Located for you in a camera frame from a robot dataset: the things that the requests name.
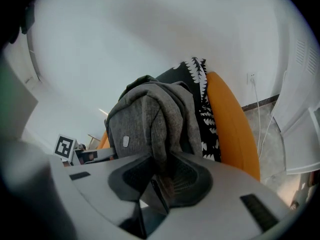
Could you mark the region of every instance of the electrical outlet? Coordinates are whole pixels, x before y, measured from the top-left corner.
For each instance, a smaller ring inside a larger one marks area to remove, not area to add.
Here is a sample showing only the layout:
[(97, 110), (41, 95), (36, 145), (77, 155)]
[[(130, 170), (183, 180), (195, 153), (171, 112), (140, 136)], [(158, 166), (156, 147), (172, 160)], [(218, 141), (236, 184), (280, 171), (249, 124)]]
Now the electrical outlet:
[(257, 84), (257, 72), (250, 72), (246, 74), (246, 84), (251, 85), (251, 79), (254, 79), (254, 83)]

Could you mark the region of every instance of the orange chair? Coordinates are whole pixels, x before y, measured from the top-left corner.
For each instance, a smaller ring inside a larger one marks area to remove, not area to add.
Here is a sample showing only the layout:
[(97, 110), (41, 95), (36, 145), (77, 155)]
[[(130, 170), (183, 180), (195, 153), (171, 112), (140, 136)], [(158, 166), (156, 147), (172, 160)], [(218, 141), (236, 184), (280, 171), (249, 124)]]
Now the orange chair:
[[(257, 147), (248, 120), (227, 84), (215, 72), (206, 76), (207, 94), (219, 137), (221, 162), (243, 170), (260, 181)], [(109, 148), (104, 132), (98, 149)]]

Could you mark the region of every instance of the black and white patterned fabric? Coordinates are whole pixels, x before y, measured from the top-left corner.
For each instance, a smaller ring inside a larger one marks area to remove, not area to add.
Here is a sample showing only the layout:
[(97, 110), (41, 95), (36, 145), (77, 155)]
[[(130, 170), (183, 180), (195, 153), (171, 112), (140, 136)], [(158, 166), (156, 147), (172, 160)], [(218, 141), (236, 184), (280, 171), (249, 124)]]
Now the black and white patterned fabric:
[(204, 158), (221, 162), (216, 122), (207, 94), (206, 60), (193, 57), (183, 61), (156, 79), (163, 83), (183, 81), (193, 94), (195, 116), (200, 129), (202, 155)]

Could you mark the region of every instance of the clothing pile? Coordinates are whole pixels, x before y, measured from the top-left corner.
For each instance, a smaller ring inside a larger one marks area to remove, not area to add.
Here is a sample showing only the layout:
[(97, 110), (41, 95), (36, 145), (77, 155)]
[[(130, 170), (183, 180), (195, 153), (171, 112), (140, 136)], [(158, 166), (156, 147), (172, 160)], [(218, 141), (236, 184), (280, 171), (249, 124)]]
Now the clothing pile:
[(119, 158), (150, 154), (160, 172), (170, 152), (221, 161), (205, 62), (194, 57), (156, 79), (146, 75), (127, 86), (105, 121)]

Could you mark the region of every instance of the white wall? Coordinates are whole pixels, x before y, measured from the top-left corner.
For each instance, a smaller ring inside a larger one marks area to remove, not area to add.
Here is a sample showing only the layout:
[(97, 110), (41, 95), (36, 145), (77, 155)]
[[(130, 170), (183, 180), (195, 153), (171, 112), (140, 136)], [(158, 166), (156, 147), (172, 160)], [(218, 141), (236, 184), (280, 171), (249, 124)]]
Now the white wall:
[(27, 36), (22, 34), (21, 31), (16, 41), (13, 44), (8, 43), (3, 49), (3, 55), (10, 68), (24, 85), (28, 81), (33, 84), (38, 81), (30, 58)]
[(22, 140), (38, 145), (46, 153), (54, 151), (59, 134), (88, 144), (88, 134), (101, 138), (105, 115), (59, 95), (47, 83), (39, 81), (31, 90), (38, 100), (22, 135)]
[(33, 48), (62, 96), (109, 112), (126, 85), (206, 58), (241, 106), (280, 92), (279, 0), (36, 0)]

